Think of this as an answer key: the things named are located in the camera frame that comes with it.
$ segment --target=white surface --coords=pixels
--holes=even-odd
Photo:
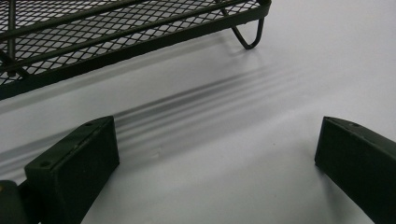
[[[2,101],[0,178],[115,115],[121,165],[84,224],[372,223],[314,155],[323,116],[396,140],[395,9],[275,0],[254,50],[223,31]]]

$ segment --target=screw hole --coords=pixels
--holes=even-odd
[[[49,166],[50,165],[50,162],[49,161],[42,161],[41,163],[40,163],[40,167],[47,167],[47,166]]]
[[[357,123],[349,123],[349,126],[356,127],[356,128],[360,127],[360,125]]]

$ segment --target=black metal rack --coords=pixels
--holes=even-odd
[[[232,28],[245,49],[271,0],[0,2],[0,100]],[[236,25],[259,21],[248,44]]]

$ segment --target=metal leg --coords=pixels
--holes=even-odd
[[[0,50],[0,61],[2,61],[3,64],[15,63],[15,60],[10,58],[8,56],[8,54],[4,53],[2,50]],[[20,75],[23,78],[30,76],[30,74],[26,70],[24,70],[22,67],[16,68],[15,71],[18,73],[18,75]]]
[[[253,49],[256,47],[260,40],[262,39],[262,27],[264,26],[264,19],[259,19],[259,25],[257,27],[257,34],[256,34],[256,39],[253,41],[253,43],[248,44],[247,41],[245,40],[244,37],[242,37],[241,33],[239,32],[238,28],[233,27],[233,33],[236,35],[236,38],[238,38],[239,42],[241,42],[242,46],[244,46],[245,49]]]
[[[16,23],[16,10],[17,10],[17,1],[9,0],[9,8],[8,8],[8,30],[15,30]],[[15,38],[10,38],[8,40],[8,56],[10,59],[15,60]],[[7,72],[9,77],[15,77],[15,71]]]

